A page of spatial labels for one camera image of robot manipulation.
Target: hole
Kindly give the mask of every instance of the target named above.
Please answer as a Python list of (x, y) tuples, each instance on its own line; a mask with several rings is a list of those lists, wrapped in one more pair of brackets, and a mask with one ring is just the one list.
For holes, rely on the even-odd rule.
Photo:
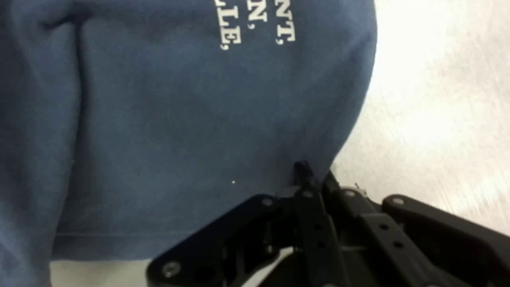
[(193, 279), (198, 283), (207, 283), (214, 279), (216, 272), (212, 266), (199, 266), (193, 272)]
[(400, 242), (400, 241), (394, 241), (393, 246), (395, 246), (398, 249), (404, 248), (404, 244), (402, 244), (402, 242)]

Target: white floor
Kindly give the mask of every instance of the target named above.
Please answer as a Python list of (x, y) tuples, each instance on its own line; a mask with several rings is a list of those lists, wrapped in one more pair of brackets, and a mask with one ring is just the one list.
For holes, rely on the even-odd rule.
[[(333, 167), (510, 235), (510, 2), (376, 0), (362, 115)], [(56, 262), (54, 287), (142, 287), (147, 262)]]

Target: black bracket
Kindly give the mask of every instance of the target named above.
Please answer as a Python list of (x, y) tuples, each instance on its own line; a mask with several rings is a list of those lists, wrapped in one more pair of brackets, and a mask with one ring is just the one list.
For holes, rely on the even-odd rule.
[(510, 238), (403, 195), (382, 205), (295, 164), (293, 197), (254, 196), (156, 258), (149, 287), (509, 287)]

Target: screw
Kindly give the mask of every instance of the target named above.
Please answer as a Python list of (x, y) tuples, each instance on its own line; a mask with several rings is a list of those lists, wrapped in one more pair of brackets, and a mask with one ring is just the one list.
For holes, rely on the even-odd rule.
[(311, 198), (311, 197), (314, 196), (314, 194), (311, 191), (309, 191), (309, 190), (305, 190), (305, 191), (303, 191), (303, 196)]
[(355, 197), (356, 193), (353, 192), (352, 190), (346, 190), (345, 191), (345, 195), (348, 196), (348, 197)]
[(401, 199), (401, 198), (398, 198), (398, 197), (395, 197), (392, 199), (393, 203), (396, 203), (396, 204), (404, 204), (404, 199)]
[(162, 273), (165, 278), (173, 277), (181, 271), (181, 264), (177, 261), (170, 261), (169, 263), (165, 264), (162, 268)]
[(262, 204), (264, 204), (265, 206), (271, 206), (273, 204), (273, 201), (270, 198), (264, 198), (262, 200)]

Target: blue sweatshirt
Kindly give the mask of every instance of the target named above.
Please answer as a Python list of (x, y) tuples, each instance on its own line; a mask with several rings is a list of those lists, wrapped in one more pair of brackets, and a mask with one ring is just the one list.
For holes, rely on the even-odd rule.
[(1, 1), (0, 286), (156, 256), (295, 161), (323, 177), (375, 43), (372, 0)]

